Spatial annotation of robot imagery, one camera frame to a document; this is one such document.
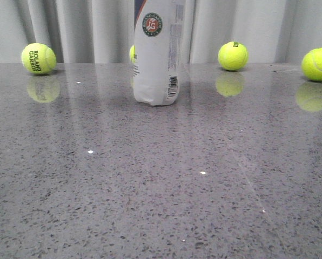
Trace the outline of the white blue tennis ball can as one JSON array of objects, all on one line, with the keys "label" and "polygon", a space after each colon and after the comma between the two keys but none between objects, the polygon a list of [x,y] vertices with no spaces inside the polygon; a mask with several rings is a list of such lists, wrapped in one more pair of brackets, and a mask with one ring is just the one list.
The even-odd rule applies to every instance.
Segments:
[{"label": "white blue tennis ball can", "polygon": [[179,94],[185,1],[135,1],[132,88],[138,102],[171,105]]}]

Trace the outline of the Wilson tennis ball behind can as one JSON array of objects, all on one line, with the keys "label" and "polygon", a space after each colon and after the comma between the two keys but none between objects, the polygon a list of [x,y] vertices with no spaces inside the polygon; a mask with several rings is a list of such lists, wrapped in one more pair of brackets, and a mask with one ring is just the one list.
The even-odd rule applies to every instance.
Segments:
[{"label": "Wilson tennis ball behind can", "polygon": [[239,42],[228,42],[218,52],[218,61],[222,68],[236,71],[243,68],[249,58],[246,46]]}]

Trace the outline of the Roland Garros tennis ball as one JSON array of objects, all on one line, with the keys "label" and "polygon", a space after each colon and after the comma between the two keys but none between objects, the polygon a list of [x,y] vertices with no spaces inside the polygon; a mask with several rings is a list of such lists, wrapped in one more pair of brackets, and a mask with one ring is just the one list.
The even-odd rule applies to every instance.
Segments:
[{"label": "Roland Garros tennis ball", "polygon": [[57,64],[54,51],[42,43],[27,45],[21,53],[21,62],[33,74],[48,74]]}]

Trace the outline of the far right tennis ball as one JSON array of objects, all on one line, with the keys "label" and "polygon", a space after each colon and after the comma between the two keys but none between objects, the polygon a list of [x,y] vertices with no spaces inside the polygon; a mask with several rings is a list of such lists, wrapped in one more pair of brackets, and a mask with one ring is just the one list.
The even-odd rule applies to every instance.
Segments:
[{"label": "far right tennis ball", "polygon": [[304,55],[301,69],[308,79],[322,81],[322,48],[313,49]]}]

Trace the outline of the grey pleated curtain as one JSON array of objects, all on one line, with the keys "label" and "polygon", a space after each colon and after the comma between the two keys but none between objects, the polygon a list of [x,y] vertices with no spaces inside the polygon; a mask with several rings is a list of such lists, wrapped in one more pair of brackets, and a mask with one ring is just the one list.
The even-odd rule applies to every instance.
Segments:
[{"label": "grey pleated curtain", "polygon": [[[0,1],[0,63],[34,42],[60,63],[125,63],[133,24],[133,1]],[[215,63],[233,40],[251,63],[297,63],[322,47],[322,1],[187,1],[183,37],[183,63]]]}]

